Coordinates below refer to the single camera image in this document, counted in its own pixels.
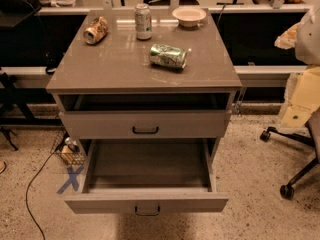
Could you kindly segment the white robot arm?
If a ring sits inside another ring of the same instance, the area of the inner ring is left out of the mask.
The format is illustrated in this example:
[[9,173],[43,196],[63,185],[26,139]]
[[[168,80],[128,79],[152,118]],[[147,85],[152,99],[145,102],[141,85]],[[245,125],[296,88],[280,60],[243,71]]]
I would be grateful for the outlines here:
[[305,69],[296,76],[281,122],[288,127],[301,127],[320,107],[320,8],[314,6],[277,37],[274,45],[295,50]]

